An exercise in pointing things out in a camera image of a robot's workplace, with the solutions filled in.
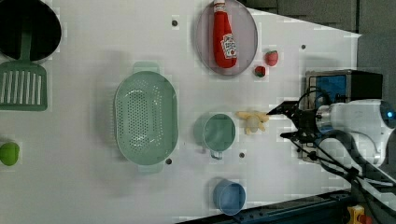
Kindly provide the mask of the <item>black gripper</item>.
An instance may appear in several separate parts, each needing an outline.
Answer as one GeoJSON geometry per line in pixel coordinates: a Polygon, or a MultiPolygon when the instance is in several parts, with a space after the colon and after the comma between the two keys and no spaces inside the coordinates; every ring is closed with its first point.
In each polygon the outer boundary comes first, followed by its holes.
{"type": "Polygon", "coordinates": [[[296,132],[282,133],[280,137],[299,141],[300,143],[313,143],[319,134],[316,124],[316,110],[302,110],[295,101],[284,101],[273,108],[268,115],[290,115],[296,132]]]}

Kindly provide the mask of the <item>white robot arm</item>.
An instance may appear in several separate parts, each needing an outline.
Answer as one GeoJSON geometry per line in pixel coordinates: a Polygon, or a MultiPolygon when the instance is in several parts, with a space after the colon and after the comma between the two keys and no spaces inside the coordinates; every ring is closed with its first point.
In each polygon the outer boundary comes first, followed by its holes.
{"type": "Polygon", "coordinates": [[[267,115],[285,115],[290,119],[297,131],[281,136],[303,144],[318,145],[326,136],[338,137],[342,143],[354,139],[358,152],[375,166],[385,160],[389,138],[395,131],[395,109],[379,99],[322,105],[308,110],[300,109],[298,101],[284,101],[267,115]]]}

